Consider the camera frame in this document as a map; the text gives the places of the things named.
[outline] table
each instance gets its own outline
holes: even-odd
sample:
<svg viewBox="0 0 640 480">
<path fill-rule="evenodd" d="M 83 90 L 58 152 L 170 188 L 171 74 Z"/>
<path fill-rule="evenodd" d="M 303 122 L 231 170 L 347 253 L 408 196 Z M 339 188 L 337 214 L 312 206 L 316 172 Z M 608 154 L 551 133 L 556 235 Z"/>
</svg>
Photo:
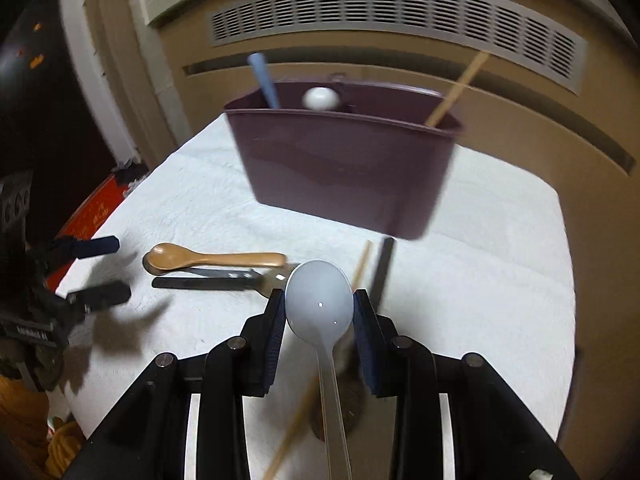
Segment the table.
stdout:
<svg viewBox="0 0 640 480">
<path fill-rule="evenodd" d="M 258 204 L 225 116 L 158 167 L 113 212 L 96 236 L 116 235 L 120 251 L 73 264 L 58 292 L 108 279 L 131 284 L 126 305 L 90 317 L 70 338 L 62 389 L 90 434 L 155 357 L 184 358 L 237 335 L 263 311 L 257 292 L 151 288 L 143 254 L 158 242 L 203 252 L 277 251 L 290 261 L 324 258 L 351 275 L 367 239 L 382 235 Z M 367 267 L 370 283 L 374 258 Z M 575 297 L 571 258 L 556 192 L 527 171 L 457 147 L 427 234 L 398 240 L 381 313 L 431 351 L 483 354 L 555 437 L 574 360 Z M 263 399 L 245 398 L 252 478 L 278 447 L 298 399 L 316 372 L 314 351 L 284 335 L 274 385 Z M 441 398 L 446 407 L 446 398 Z M 194 478 L 194 396 L 186 477 Z M 388 475 L 394 399 L 367 399 L 350 436 L 354 480 Z M 452 444 L 444 410 L 445 476 Z M 326 477 L 324 446 L 308 432 L 279 473 L 281 479 Z"/>
</svg>

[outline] chopstick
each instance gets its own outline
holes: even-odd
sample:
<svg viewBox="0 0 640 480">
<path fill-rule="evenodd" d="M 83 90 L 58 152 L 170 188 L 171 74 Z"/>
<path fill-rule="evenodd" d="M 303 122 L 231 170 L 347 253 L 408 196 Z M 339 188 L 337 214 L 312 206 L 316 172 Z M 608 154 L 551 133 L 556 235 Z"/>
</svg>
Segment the chopstick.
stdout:
<svg viewBox="0 0 640 480">
<path fill-rule="evenodd" d="M 362 250 L 362 254 L 360 255 L 360 260 L 358 261 L 356 271 L 353 273 L 353 279 L 351 280 L 351 290 L 353 292 L 355 292 L 360 287 L 360 283 L 362 282 L 362 275 L 364 274 L 364 269 L 367 265 L 367 260 L 369 259 L 371 246 L 371 240 L 367 240 Z M 280 466 L 284 462 L 284 459 L 286 459 L 291 449 L 299 441 L 300 437 L 302 437 L 305 429 L 305 423 L 316 401 L 316 396 L 318 395 L 319 388 L 320 381 L 318 375 L 316 375 L 313 379 L 311 379 L 311 382 L 309 383 L 305 394 L 302 396 L 302 400 L 300 400 L 300 404 L 298 405 L 298 409 L 293 416 L 293 420 L 287 428 L 287 432 L 285 433 L 280 446 L 276 450 L 275 455 L 273 455 L 271 463 L 264 472 L 262 480 L 273 480 L 278 470 L 280 469 Z"/>
<path fill-rule="evenodd" d="M 440 102 L 436 109 L 431 112 L 429 118 L 424 121 L 426 127 L 435 128 L 438 126 L 442 118 L 456 103 L 462 91 L 471 83 L 471 80 L 476 76 L 482 65 L 484 65 L 484 62 L 489 59 L 489 56 L 490 54 L 488 52 L 482 50 L 476 54 L 473 61 L 466 67 L 466 70 L 449 89 L 447 96 Z"/>
</svg>

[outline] spoon handle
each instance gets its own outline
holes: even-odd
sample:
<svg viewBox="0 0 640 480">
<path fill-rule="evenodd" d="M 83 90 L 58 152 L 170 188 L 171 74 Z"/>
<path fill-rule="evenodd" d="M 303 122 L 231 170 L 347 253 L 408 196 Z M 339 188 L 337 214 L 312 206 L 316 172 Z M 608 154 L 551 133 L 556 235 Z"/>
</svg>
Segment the spoon handle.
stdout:
<svg viewBox="0 0 640 480">
<path fill-rule="evenodd" d="M 197 254 L 194 260 L 189 262 L 190 266 L 220 267 L 282 267 L 286 263 L 287 257 L 280 253 Z"/>
<path fill-rule="evenodd" d="M 329 480 L 351 480 L 351 465 L 347 439 L 344 436 L 338 383 L 335 379 L 334 358 L 331 350 L 319 349 L 318 375 Z"/>
</svg>

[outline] purple plastic bin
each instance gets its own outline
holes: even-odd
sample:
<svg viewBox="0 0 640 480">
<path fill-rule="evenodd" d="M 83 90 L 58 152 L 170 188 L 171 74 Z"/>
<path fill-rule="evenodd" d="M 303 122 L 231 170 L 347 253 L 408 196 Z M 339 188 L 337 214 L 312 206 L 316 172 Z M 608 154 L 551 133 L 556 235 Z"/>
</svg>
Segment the purple plastic bin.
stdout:
<svg viewBox="0 0 640 480">
<path fill-rule="evenodd" d="M 422 124 L 436 92 L 372 82 L 279 81 L 281 109 L 257 89 L 225 105 L 258 202 L 414 240 L 438 200 L 461 124 Z M 314 112 L 302 96 L 333 88 L 342 107 Z"/>
</svg>

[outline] air vent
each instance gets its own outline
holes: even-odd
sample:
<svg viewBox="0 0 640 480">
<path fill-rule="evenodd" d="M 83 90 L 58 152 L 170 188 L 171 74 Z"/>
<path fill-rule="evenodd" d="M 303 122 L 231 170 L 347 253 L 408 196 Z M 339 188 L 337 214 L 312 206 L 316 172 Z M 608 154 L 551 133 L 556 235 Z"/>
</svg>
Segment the air vent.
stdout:
<svg viewBox="0 0 640 480">
<path fill-rule="evenodd" d="M 487 50 L 578 93 L 587 43 L 509 0 L 246 0 L 208 15 L 212 46 L 284 32 L 378 30 Z"/>
</svg>

